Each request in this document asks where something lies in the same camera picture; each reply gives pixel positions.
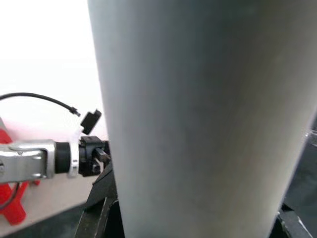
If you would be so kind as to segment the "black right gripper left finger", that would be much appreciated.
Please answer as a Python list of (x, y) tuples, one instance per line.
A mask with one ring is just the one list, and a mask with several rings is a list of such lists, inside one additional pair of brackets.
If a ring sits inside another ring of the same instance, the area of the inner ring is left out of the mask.
[(108, 164), (93, 183), (75, 236), (77, 238), (124, 237), (112, 164)]

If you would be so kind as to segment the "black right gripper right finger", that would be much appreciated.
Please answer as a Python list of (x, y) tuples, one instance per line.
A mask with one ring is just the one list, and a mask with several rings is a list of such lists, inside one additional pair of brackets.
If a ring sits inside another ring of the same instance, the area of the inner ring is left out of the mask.
[(312, 238), (314, 202), (285, 196), (269, 234), (270, 238)]

